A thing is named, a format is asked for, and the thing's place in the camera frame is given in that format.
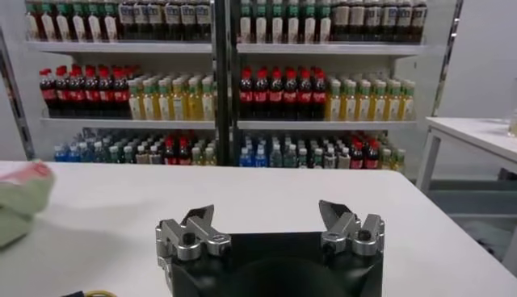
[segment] white shelf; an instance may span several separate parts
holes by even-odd
[[[237,44],[239,53],[416,56],[426,46],[419,44]]]
[[[247,121],[239,120],[242,130],[402,130],[416,122],[326,122],[326,121]]]
[[[51,119],[41,118],[45,127],[73,128],[121,128],[121,129],[184,129],[215,130],[210,121],[156,121],[133,119]]]
[[[167,42],[77,43],[28,41],[27,46],[40,52],[140,52],[140,53],[212,53],[211,44]]]

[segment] red label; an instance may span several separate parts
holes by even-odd
[[[314,93],[313,100],[315,103],[325,103],[325,100],[326,100],[325,93]]]
[[[377,169],[379,161],[377,160],[366,160],[366,169]]]
[[[282,92],[271,92],[269,93],[269,101],[280,102],[282,101]]]
[[[241,101],[252,102],[253,96],[251,95],[251,92],[241,92]]]
[[[292,93],[284,92],[284,101],[287,103],[296,102],[296,92],[292,92]]]
[[[267,92],[256,92],[254,94],[255,102],[266,102],[267,101]]]
[[[350,169],[362,169],[363,168],[363,160],[352,160],[350,162]]]
[[[97,90],[88,90],[86,92],[86,99],[90,101],[99,101],[100,93]]]
[[[311,97],[311,93],[298,93],[298,101],[302,103],[309,103]]]

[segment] bottle label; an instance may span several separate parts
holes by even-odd
[[[333,23],[335,23],[337,26],[348,25],[348,15],[350,15],[350,7],[338,6],[333,9],[333,13]]]
[[[162,7],[159,5],[148,5],[147,13],[149,15],[149,23],[163,23]]]
[[[266,18],[257,18],[257,44],[266,43]]]
[[[40,38],[38,34],[38,23],[36,22],[34,15],[27,15],[25,18],[25,23],[27,26],[27,37],[29,40],[38,40]]]
[[[267,101],[267,92],[255,92],[254,100],[255,100],[255,102],[266,102]]]
[[[380,7],[369,7],[366,10],[365,24],[369,27],[377,27],[380,25]]]
[[[241,18],[241,42],[248,44],[250,42],[251,20],[250,18]]]
[[[139,23],[139,24],[149,23],[149,15],[147,13],[146,5],[135,4],[133,6],[132,13],[135,16],[135,23]]]
[[[284,101],[286,103],[295,103],[296,102],[296,92],[284,92]]]
[[[359,121],[364,121],[368,119],[368,108],[370,107],[370,100],[361,100],[361,105],[359,107],[358,119]]]
[[[280,92],[270,92],[269,93],[269,101],[271,101],[271,102],[280,102],[280,101],[282,101],[282,91],[280,91]]]
[[[195,7],[195,16],[197,17],[197,23],[200,25],[212,24],[212,12],[208,5],[198,5]]]
[[[345,114],[346,120],[354,120],[355,119],[355,100],[348,99],[347,100],[347,113]]]
[[[397,27],[409,27],[411,25],[411,7],[401,7],[398,9]]]
[[[94,15],[90,15],[90,17],[88,17],[88,23],[90,23],[91,37],[94,42],[102,42],[103,36],[102,32],[100,31],[99,18]]]
[[[169,100],[165,97],[160,97],[160,111],[162,112],[163,120],[171,120],[169,113]]]
[[[394,27],[397,23],[398,9],[396,7],[385,7],[382,12],[382,26]]]
[[[314,29],[316,28],[316,20],[314,18],[305,19],[304,42],[306,44],[314,43]]]
[[[389,117],[388,120],[397,120],[397,113],[398,113],[398,105],[399,105],[398,99],[391,99],[389,101]]]
[[[45,30],[45,34],[47,35],[47,40],[57,41],[56,30],[54,28],[52,17],[50,15],[44,14],[41,16],[41,22],[43,23],[43,28]]]
[[[177,25],[181,23],[181,19],[179,18],[181,12],[179,11],[179,6],[177,5],[169,5],[165,6],[165,21],[170,25]]]
[[[112,16],[107,16],[104,18],[104,23],[106,24],[107,38],[113,42],[118,40],[118,35],[116,32],[116,20]]]
[[[413,19],[411,20],[411,27],[423,27],[426,21],[427,7],[415,7],[413,9]]]
[[[385,112],[385,100],[384,99],[377,99],[375,103],[375,111],[373,114],[373,120],[374,121],[381,121],[384,118],[384,112]]]
[[[350,12],[350,25],[363,26],[364,23],[364,7],[352,7]]]
[[[324,18],[320,23],[320,42],[326,43],[330,40],[330,19]]]
[[[282,43],[282,26],[284,21],[282,18],[273,19],[273,44]]]
[[[351,160],[350,161],[350,169],[362,169],[363,168],[363,160]]]
[[[135,16],[133,15],[133,8],[130,5],[119,5],[119,18],[122,24],[135,23]]]
[[[75,33],[78,36],[78,41],[87,42],[86,29],[85,29],[84,20],[82,19],[82,17],[76,15],[72,18],[72,20],[74,21]]]
[[[192,5],[181,5],[181,21],[183,25],[195,24],[195,8]]]

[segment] cola bottle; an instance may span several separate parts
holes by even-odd
[[[257,80],[255,81],[255,88],[254,88],[254,93],[253,93],[254,113],[255,113],[255,118],[257,118],[257,119],[267,118],[268,89],[269,89],[269,83],[267,82],[267,70],[260,69],[257,73]]]
[[[269,112],[272,119],[282,119],[284,117],[283,88],[282,73],[278,68],[274,68],[269,89]]]
[[[307,69],[301,70],[300,86],[298,87],[298,119],[311,120],[313,84],[311,83],[310,72]]]
[[[250,119],[253,116],[253,82],[249,68],[242,70],[240,89],[240,118]]]
[[[287,70],[285,86],[284,86],[284,114],[286,119],[296,120],[297,102],[296,89],[298,82],[296,81],[296,72],[292,69]]]

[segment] juice bottle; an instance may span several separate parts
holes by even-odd
[[[203,119],[205,121],[213,121],[213,94],[212,94],[212,77],[203,79]]]
[[[162,114],[162,120],[173,120],[174,119],[174,107],[170,105],[170,80],[164,78],[158,82],[160,85],[160,113]]]
[[[406,93],[402,98],[400,106],[398,108],[398,120],[411,121],[414,120],[414,87],[415,84],[412,81],[406,83]]]
[[[355,105],[355,120],[368,120],[368,109],[370,107],[370,87],[369,81],[361,81],[360,94]]]

